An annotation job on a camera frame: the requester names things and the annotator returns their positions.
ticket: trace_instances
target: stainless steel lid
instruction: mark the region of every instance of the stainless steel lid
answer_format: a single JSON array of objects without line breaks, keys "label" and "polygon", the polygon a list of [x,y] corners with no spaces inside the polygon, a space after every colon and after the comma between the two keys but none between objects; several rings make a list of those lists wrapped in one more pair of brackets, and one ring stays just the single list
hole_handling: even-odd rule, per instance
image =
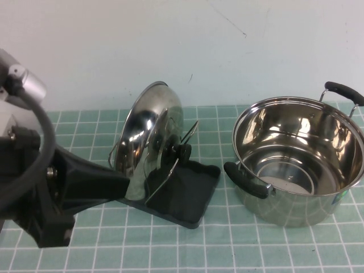
[{"label": "stainless steel lid", "polygon": [[[183,110],[177,94],[162,81],[149,85],[132,106],[114,147],[112,167],[130,178],[127,199],[146,197],[145,180],[164,164],[163,158],[170,155],[167,149],[181,144],[182,132]],[[168,168],[172,171],[175,165]]]}]

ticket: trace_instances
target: black plastic stand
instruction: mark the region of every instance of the black plastic stand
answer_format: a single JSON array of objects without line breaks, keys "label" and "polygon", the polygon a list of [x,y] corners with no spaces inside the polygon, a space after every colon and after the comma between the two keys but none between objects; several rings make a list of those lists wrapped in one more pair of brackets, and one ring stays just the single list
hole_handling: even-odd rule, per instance
[{"label": "black plastic stand", "polygon": [[[158,188],[165,178],[162,173],[161,169],[149,175],[145,183],[146,192],[154,192]],[[121,199],[119,202],[185,228],[195,229],[205,214],[220,173],[220,168],[216,166],[206,166],[189,160],[176,166],[168,181],[146,204],[146,199]]]}]

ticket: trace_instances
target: black handle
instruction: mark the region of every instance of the black handle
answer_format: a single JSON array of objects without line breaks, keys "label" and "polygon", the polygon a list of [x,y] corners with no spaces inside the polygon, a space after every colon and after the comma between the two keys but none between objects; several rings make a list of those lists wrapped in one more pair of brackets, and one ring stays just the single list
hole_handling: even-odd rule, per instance
[{"label": "black handle", "polygon": [[335,92],[336,94],[339,94],[351,100],[354,104],[357,104],[359,106],[364,106],[364,97],[350,87],[347,87],[342,84],[337,84],[336,82],[328,81],[325,84],[325,88],[328,91]]},{"label": "black handle", "polygon": [[238,165],[234,162],[226,162],[224,164],[224,170],[235,185],[243,191],[260,199],[266,199],[268,197],[267,187],[264,185],[258,185],[247,177],[244,177],[239,171]]}]

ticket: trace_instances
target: white grid line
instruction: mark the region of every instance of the white grid line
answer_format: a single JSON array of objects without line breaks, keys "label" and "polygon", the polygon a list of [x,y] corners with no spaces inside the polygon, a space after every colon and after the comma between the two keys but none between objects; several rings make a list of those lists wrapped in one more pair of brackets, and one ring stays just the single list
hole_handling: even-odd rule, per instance
[{"label": "white grid line", "polygon": [[150,272],[150,268],[152,265],[152,237],[153,237],[153,216],[151,216],[151,227],[150,227],[150,238],[149,238],[149,260],[148,260],[148,272]]},{"label": "white grid line", "polygon": [[321,260],[321,256],[320,256],[320,251],[319,251],[319,248],[317,247],[318,244],[316,242],[315,235],[313,233],[313,230],[312,230],[312,227],[311,226],[309,227],[309,229],[310,229],[310,232],[311,232],[312,241],[315,244],[315,249],[317,251],[317,257],[318,257],[318,262],[320,263],[320,266],[321,266],[321,272],[324,273],[324,269],[322,267],[322,260]]},{"label": "white grid line", "polygon": [[[218,110],[216,106],[216,117],[218,117]],[[221,156],[221,164],[224,164],[224,160],[222,158],[222,148],[221,148],[221,138],[220,134],[218,134],[218,142],[220,144],[220,156]],[[229,213],[229,201],[228,201],[228,191],[226,190],[226,181],[224,179],[224,186],[225,186],[225,199],[226,199],[226,213],[227,213],[227,221],[229,223],[229,235],[230,235],[230,244],[231,244],[231,254],[233,256],[233,266],[234,266],[234,273],[237,272],[236,270],[236,262],[235,262],[235,251],[234,251],[234,245],[233,245],[233,234],[231,232],[231,222],[230,222],[230,213]]]},{"label": "white grid line", "polygon": [[345,252],[346,259],[348,260],[348,264],[349,264],[349,267],[350,267],[350,272],[351,273],[354,273],[353,267],[351,266],[351,262],[350,262],[350,258],[349,258],[348,252],[346,251],[346,246],[345,246],[344,241],[342,239],[341,230],[340,230],[339,226],[337,225],[335,215],[332,215],[332,216],[333,216],[334,222],[336,224],[336,228],[339,231],[339,238],[340,238],[340,241],[341,241],[342,246],[344,247],[344,252]]},{"label": "white grid line", "polygon": [[[345,245],[349,245],[349,246],[364,246],[364,242],[362,243],[344,243]],[[234,246],[287,246],[287,243],[235,243]],[[290,246],[342,246],[342,243],[289,243]],[[221,244],[198,244],[198,243],[180,243],[179,245],[175,244],[175,243],[171,243],[171,244],[158,244],[158,245],[126,245],[126,246],[97,246],[98,249],[120,249],[121,247],[124,247],[126,249],[131,249],[131,248],[158,248],[158,247],[177,247],[177,246],[196,246],[196,247],[201,247],[201,246],[208,246],[208,247],[218,247],[218,246],[222,246],[222,247],[226,247],[226,246],[231,246],[230,243],[221,243]],[[69,249],[94,249],[95,246],[69,246]],[[2,250],[15,250],[15,247],[2,247]],[[38,248],[36,247],[17,247],[17,250],[37,250]],[[53,249],[64,249],[62,247],[54,247]]]},{"label": "white grid line", "polygon": [[127,219],[129,217],[129,206],[126,209],[126,216],[125,216],[125,229],[124,229],[124,237],[123,237],[123,249],[121,250],[121,261],[120,261],[120,273],[122,272],[123,263],[124,263],[124,252],[125,252],[125,240],[126,240],[126,229],[127,229]]},{"label": "white grid line", "polygon": [[[198,110],[196,107],[196,119],[198,120]],[[200,128],[197,127],[197,150],[198,150],[198,162],[201,163],[201,153],[200,153]],[[207,272],[207,251],[206,251],[206,232],[205,232],[205,217],[202,218],[202,234],[204,240],[204,262],[205,262],[205,273]]]}]

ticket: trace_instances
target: green tiled surface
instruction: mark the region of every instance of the green tiled surface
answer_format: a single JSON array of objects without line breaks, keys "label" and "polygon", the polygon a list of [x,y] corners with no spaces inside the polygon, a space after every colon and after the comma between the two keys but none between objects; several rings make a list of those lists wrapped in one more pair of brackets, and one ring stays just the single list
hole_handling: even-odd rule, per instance
[{"label": "green tiled surface", "polygon": [[[339,105],[345,113],[352,105]],[[236,160],[234,122],[247,106],[185,107],[184,131],[199,119],[191,139],[193,160],[222,169]],[[51,112],[57,142],[103,166],[129,110]],[[364,112],[353,120],[364,127]],[[37,249],[16,224],[0,233],[2,272],[317,273],[364,272],[364,186],[354,187],[334,217],[313,226],[283,229],[256,218],[234,184],[220,182],[199,228],[189,230],[118,202],[76,216],[69,247]]]}]

